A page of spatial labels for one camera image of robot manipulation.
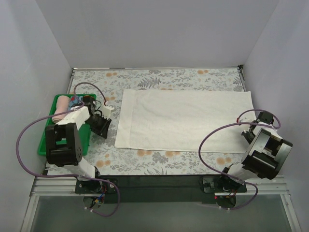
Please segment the pink towel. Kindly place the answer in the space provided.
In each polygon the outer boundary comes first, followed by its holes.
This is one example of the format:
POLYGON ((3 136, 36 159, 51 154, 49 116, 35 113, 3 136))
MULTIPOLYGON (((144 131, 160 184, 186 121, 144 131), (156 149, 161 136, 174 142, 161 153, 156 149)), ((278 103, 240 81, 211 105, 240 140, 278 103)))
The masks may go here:
POLYGON ((70 103, 70 98, 68 96, 61 95, 58 97, 57 102, 56 102, 56 110, 54 114, 60 114, 60 113, 62 114, 52 117, 53 123, 58 123, 66 116, 67 113, 65 112, 68 110, 69 103, 70 103))

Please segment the white towel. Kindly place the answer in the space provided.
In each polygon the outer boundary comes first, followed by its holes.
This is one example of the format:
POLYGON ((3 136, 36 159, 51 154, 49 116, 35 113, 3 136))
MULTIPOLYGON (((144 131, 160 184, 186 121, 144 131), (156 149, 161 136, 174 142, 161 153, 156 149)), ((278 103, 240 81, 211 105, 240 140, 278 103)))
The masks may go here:
POLYGON ((235 126, 242 112, 255 119, 249 92, 126 89, 115 147, 243 153, 247 125, 235 126))

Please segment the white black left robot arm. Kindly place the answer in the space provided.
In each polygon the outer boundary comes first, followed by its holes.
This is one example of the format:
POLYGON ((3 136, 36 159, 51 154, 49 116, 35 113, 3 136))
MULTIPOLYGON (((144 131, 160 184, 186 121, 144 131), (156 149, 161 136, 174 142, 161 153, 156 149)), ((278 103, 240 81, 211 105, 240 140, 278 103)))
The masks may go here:
POLYGON ((102 182, 97 180, 100 176, 97 167, 83 157, 79 130, 87 124, 93 133, 106 139, 114 110, 107 105, 97 110, 96 102, 89 95, 74 98, 59 96, 52 124, 45 128, 47 162, 70 171, 81 181, 82 187, 92 192, 99 192, 102 182))

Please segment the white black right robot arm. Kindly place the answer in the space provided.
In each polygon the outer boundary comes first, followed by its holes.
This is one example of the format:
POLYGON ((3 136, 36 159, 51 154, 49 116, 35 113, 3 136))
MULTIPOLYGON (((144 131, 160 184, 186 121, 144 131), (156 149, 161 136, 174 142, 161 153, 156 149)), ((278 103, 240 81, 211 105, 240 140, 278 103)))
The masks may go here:
POLYGON ((251 178, 272 180, 280 172, 293 144, 277 133, 275 119, 272 113, 261 110, 253 125, 241 133, 249 147, 241 163, 224 168, 225 174, 218 180, 222 191, 238 190, 251 178))

